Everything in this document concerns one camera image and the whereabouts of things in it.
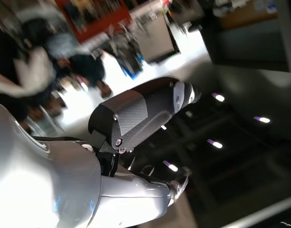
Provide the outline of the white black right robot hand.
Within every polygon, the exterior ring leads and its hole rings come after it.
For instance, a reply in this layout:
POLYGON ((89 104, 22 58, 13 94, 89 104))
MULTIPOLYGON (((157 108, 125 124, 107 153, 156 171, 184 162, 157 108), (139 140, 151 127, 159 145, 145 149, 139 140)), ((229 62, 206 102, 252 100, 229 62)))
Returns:
POLYGON ((160 181, 120 155, 200 97, 191 83, 155 78, 100 103, 88 142, 30 136, 0 104, 0 228, 126 228, 163 216, 188 175, 160 181))

